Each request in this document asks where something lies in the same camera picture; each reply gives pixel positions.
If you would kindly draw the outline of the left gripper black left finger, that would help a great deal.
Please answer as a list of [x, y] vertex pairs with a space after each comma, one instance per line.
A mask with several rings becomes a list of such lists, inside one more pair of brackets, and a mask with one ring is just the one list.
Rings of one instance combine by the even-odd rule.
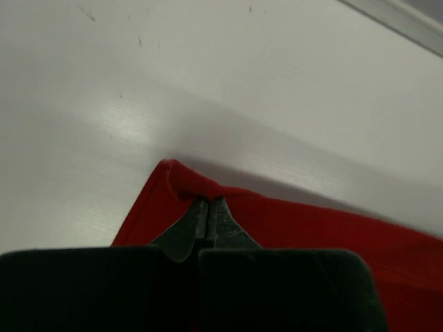
[[2, 331], [195, 331], [197, 248], [209, 205], [144, 246], [1, 256]]

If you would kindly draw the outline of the red t-shirt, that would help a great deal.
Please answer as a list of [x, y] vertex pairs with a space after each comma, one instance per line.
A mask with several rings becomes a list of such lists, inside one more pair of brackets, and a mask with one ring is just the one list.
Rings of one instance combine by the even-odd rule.
[[197, 197], [224, 197], [234, 219], [265, 248], [342, 248], [373, 272], [391, 331], [442, 330], [442, 240], [358, 214], [291, 203], [206, 178], [177, 160], [162, 160], [113, 244], [149, 243]]

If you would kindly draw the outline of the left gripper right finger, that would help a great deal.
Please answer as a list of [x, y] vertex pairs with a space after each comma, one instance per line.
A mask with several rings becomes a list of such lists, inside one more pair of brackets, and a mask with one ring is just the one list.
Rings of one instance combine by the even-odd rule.
[[367, 264], [339, 249], [266, 249], [210, 206], [199, 253], [200, 331], [387, 331]]

